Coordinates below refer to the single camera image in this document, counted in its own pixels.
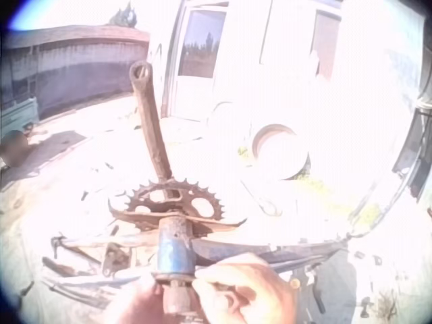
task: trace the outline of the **dirt ground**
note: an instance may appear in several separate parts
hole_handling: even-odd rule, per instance
[[[50,292],[40,282],[45,271],[41,258],[53,256],[52,236],[101,233],[112,220],[107,199],[118,190],[155,179],[142,132],[135,129],[135,106],[134,97],[126,97],[51,118],[35,128],[26,164],[2,174],[1,285],[13,298],[35,281],[21,311],[28,323],[100,323],[99,311]],[[262,183],[252,171],[218,154],[203,140],[202,125],[170,118],[161,121],[161,128],[175,177],[210,186],[230,221],[248,218],[235,233],[215,234],[212,239],[289,244],[301,238],[320,242],[338,232],[340,224],[318,219],[316,207],[291,185]],[[271,197],[283,215],[264,214],[240,180],[258,196]],[[84,192],[88,196],[82,201]],[[122,230],[133,231],[127,226]],[[327,312],[319,314],[311,290],[305,288],[298,322],[420,323],[417,320],[427,316],[425,309],[432,301],[426,288],[432,284],[431,233],[429,216],[403,196],[377,231],[352,242],[350,250],[364,251],[368,257],[359,260],[341,252],[320,268]],[[370,257],[375,254],[382,258],[382,266]],[[294,275],[307,281],[304,273]],[[403,282],[396,277],[403,277]],[[360,302],[366,296],[375,305],[369,318],[362,319]],[[388,316],[394,304],[399,312]]]

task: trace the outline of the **sky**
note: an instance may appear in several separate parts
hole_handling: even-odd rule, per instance
[[[135,7],[137,29],[150,31],[152,7],[157,0],[131,1]],[[67,25],[102,25],[128,0],[28,0],[15,15],[9,27],[13,30],[33,30]]]

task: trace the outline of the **wall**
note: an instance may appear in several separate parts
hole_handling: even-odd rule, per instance
[[[99,26],[86,27],[93,30]],[[50,29],[52,34],[59,34],[59,28]],[[49,32],[43,30],[43,38],[33,34],[26,41],[20,32],[20,41],[10,41],[2,53],[2,108],[10,107],[13,101],[36,97],[40,118],[45,118],[76,103],[132,91],[129,67],[146,59],[148,36],[143,33],[146,37],[132,39],[125,32],[129,28],[110,27],[111,31],[117,29],[121,35],[83,38],[70,33],[68,38],[63,33],[62,39],[49,39]],[[38,44],[38,39],[47,43]]]

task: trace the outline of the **van door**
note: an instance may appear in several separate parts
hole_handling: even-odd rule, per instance
[[[227,7],[187,7],[180,29],[171,114],[203,120],[211,110],[214,72]]]

